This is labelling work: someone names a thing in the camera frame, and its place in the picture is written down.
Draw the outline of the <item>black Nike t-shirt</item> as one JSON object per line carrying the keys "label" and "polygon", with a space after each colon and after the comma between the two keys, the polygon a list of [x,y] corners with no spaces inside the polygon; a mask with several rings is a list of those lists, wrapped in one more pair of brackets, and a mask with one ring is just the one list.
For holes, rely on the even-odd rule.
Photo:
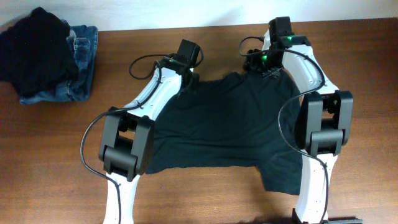
{"label": "black Nike t-shirt", "polygon": [[298,195],[302,157],[288,147],[294,140],[299,101],[278,128],[282,105],[299,90],[285,72],[279,78],[230,73],[201,82],[193,94],[171,98],[155,121],[154,153],[147,168],[255,167],[267,191]]}

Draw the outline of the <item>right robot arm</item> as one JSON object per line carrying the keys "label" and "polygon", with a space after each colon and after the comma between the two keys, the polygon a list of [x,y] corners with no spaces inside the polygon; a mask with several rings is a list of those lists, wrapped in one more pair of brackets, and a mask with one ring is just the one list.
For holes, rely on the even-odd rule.
{"label": "right robot arm", "polygon": [[292,210],[292,223],[331,223],[328,216],[330,182],[342,147],[348,142],[354,98],[341,91],[325,75],[313,53],[310,41],[290,29],[268,29],[259,38],[262,49],[244,54],[246,65],[272,75],[286,70],[299,90],[285,102],[277,115],[282,117],[288,106],[302,102],[294,127],[294,140],[282,139],[302,157],[300,192]]}

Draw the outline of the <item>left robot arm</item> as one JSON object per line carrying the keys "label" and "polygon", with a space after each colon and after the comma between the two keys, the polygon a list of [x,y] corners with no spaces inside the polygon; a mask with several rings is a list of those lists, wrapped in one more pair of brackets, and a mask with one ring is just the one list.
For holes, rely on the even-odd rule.
{"label": "left robot arm", "polygon": [[154,74],[141,93],[106,115],[99,150],[108,178],[105,223],[133,223],[137,184],[153,153],[155,121],[173,96],[198,83],[193,71],[198,64],[193,55],[165,56],[155,62]]}

